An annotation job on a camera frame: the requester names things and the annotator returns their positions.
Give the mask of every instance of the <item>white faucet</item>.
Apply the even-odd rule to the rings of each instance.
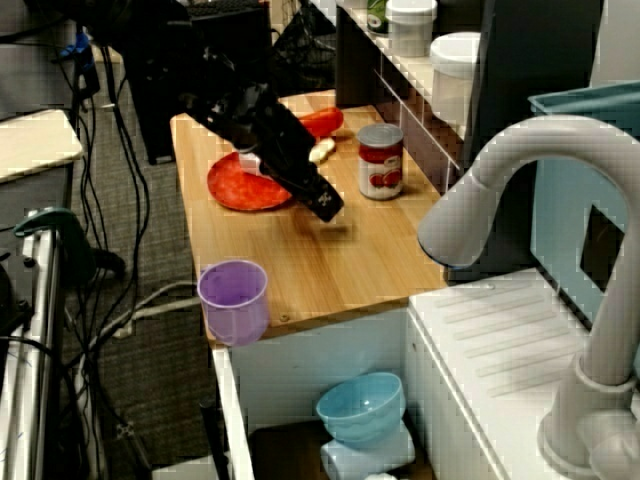
[[[594,167],[622,193],[629,220],[588,346],[574,359],[540,424],[540,451],[572,479],[640,480],[640,433],[630,412],[640,343],[640,143],[611,125],[572,115],[513,125],[487,143],[429,211],[418,240],[437,263],[471,265],[484,248],[507,182],[543,158]]]

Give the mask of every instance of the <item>green bottle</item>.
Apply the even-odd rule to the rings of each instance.
[[[389,31],[385,10],[387,0],[367,0],[367,28],[370,32],[386,35]]]

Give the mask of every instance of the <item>plastic cup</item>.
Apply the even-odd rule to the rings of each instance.
[[[267,273],[253,262],[229,260],[204,269],[198,295],[216,339],[229,346],[257,341],[269,325],[266,290]]]

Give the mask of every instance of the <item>blue bowl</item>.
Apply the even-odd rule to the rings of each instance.
[[[391,433],[406,407],[400,378],[377,372],[332,388],[322,396],[316,412],[333,438],[364,446]]]

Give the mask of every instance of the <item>red plate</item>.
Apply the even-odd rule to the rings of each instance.
[[[213,198],[233,210],[264,210],[291,198],[289,192],[270,178],[245,173],[237,152],[221,158],[211,167],[207,185]]]

